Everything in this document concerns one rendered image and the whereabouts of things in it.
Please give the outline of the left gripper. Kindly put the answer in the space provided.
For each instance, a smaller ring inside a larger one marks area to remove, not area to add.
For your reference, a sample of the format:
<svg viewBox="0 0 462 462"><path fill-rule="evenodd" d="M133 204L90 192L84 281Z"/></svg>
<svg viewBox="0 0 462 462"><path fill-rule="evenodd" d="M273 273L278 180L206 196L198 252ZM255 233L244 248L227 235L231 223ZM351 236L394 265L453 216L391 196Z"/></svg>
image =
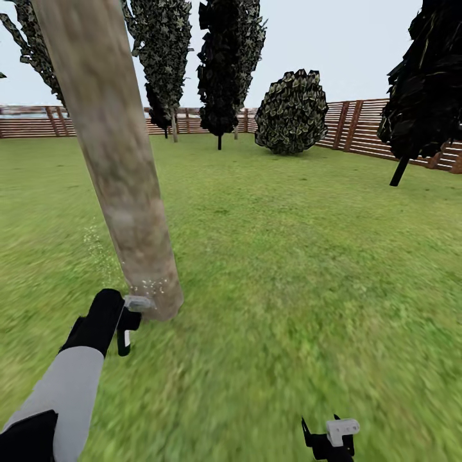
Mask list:
<svg viewBox="0 0 462 462"><path fill-rule="evenodd" d="M137 330L139 329L139 323L142 319L141 312L133 312L126 310L126 316L122 322L117 324L116 329L129 329L129 330Z"/></svg>

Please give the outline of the pesticide atomizer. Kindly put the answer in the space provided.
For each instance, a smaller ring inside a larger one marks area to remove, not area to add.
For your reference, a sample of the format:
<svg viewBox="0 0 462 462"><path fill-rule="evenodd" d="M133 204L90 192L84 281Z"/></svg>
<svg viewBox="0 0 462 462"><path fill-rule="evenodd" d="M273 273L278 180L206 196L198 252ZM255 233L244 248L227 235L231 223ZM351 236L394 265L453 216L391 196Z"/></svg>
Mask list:
<svg viewBox="0 0 462 462"><path fill-rule="evenodd" d="M129 329L117 329L117 347L118 354L121 357L125 357L131 351L131 330Z"/></svg>

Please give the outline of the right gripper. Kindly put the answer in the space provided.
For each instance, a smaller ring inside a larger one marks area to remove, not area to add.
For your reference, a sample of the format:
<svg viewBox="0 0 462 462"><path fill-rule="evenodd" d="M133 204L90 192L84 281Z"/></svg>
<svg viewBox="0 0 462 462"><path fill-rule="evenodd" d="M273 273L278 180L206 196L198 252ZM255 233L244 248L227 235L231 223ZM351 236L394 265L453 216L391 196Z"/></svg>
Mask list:
<svg viewBox="0 0 462 462"><path fill-rule="evenodd" d="M335 420L340 419L334 415ZM327 434L311 434L308 428L304 429L304 437L307 447L311 447L316 460L327 459L328 462L354 462L354 443L352 435L343 435L343 446L333 447L327 438Z"/></svg>

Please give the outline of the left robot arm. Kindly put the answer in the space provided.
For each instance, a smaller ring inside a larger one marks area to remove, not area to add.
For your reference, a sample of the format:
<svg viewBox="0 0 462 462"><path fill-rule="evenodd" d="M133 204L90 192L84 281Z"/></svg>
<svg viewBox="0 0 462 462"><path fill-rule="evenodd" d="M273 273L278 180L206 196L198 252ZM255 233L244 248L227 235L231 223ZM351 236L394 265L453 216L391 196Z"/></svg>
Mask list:
<svg viewBox="0 0 462 462"><path fill-rule="evenodd" d="M142 313L131 309L150 305L145 296L97 293L87 317L75 320L44 377L0 430L0 462L77 462L112 338L117 329L139 329Z"/></svg>

